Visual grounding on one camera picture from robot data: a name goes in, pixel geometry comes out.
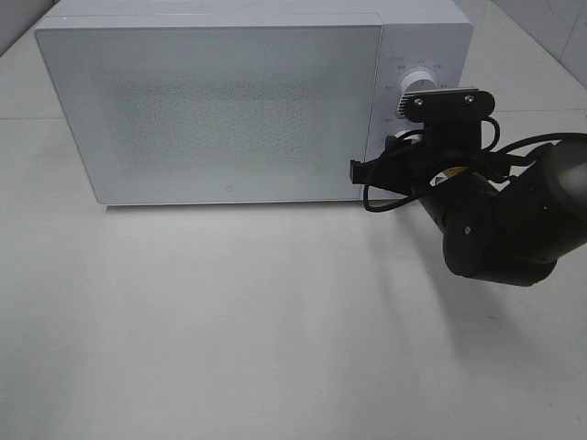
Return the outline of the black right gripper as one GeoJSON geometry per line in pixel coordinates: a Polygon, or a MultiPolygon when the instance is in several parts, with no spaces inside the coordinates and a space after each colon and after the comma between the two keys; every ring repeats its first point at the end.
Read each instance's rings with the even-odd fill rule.
{"type": "Polygon", "coordinates": [[[435,192],[432,181],[437,176],[453,179],[462,173],[464,177],[454,183],[453,191],[495,194],[483,175],[466,172],[484,153],[480,132],[425,132],[401,141],[395,137],[385,139],[384,150],[378,158],[349,162],[352,183],[366,183],[367,190],[376,188],[397,193],[403,202],[412,202],[435,192]]]}

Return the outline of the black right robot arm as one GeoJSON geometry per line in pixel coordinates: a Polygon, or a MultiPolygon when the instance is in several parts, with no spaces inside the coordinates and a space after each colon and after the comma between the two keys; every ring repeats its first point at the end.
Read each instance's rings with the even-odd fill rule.
{"type": "Polygon", "coordinates": [[[401,194],[372,213],[418,201],[442,234],[449,270],[527,287],[586,243],[586,136],[551,133],[497,151],[478,141],[389,137],[384,152],[350,163],[350,179],[401,194]]]}

